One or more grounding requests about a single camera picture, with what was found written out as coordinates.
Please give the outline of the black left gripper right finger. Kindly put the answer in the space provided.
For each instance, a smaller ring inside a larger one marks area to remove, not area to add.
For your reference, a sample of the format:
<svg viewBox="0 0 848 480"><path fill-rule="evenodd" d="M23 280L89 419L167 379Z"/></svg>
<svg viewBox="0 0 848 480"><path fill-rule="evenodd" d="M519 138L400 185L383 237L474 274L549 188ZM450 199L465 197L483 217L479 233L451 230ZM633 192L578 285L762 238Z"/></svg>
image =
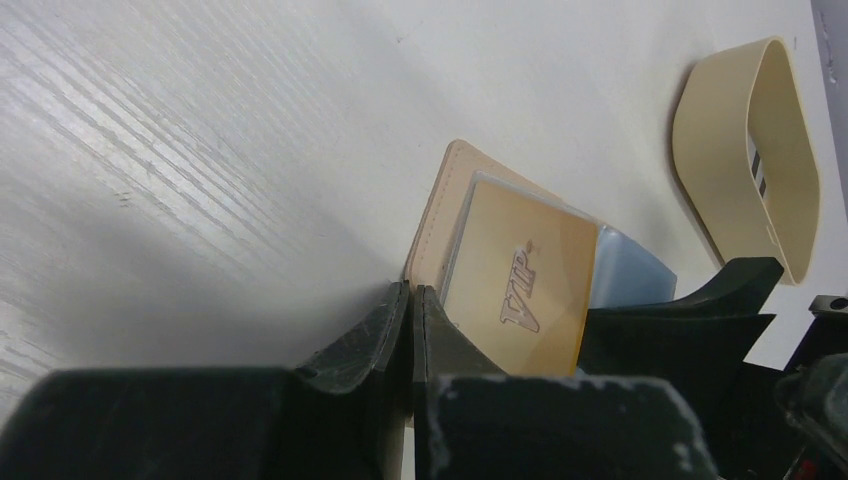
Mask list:
<svg viewBox="0 0 848 480"><path fill-rule="evenodd" d="M714 479L703 428L652 377L503 373L435 290L411 307L419 479Z"/></svg>

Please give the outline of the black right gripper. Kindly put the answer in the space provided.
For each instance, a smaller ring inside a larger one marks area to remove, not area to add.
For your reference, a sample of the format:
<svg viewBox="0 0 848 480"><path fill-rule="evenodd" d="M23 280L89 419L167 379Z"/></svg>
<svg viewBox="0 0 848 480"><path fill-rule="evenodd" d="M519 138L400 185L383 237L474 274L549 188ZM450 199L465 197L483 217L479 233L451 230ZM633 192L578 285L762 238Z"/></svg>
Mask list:
<svg viewBox="0 0 848 480"><path fill-rule="evenodd" d="M664 379L700 419L716 412L706 433L721 479L844 479L846 298L813 300L784 369L742 365L774 319L762 307L783 273L772 257L735 258L678 300L592 309L578 365Z"/></svg>

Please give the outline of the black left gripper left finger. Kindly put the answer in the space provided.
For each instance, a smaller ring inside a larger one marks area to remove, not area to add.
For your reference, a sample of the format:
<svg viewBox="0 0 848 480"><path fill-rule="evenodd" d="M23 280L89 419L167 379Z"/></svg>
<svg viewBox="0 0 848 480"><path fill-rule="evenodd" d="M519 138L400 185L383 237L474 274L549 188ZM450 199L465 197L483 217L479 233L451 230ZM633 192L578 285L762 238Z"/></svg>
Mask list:
<svg viewBox="0 0 848 480"><path fill-rule="evenodd" d="M411 291L294 368L57 371L1 432L5 479L396 479Z"/></svg>

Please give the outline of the gold VIP card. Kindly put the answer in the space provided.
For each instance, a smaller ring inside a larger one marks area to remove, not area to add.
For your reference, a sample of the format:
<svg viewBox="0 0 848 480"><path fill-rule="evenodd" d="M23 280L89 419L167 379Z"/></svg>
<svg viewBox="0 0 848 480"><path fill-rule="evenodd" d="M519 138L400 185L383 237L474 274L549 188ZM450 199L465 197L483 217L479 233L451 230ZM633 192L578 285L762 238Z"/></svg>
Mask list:
<svg viewBox="0 0 848 480"><path fill-rule="evenodd" d="M477 182L446 279L447 316L508 374L573 374L598 236L589 219Z"/></svg>

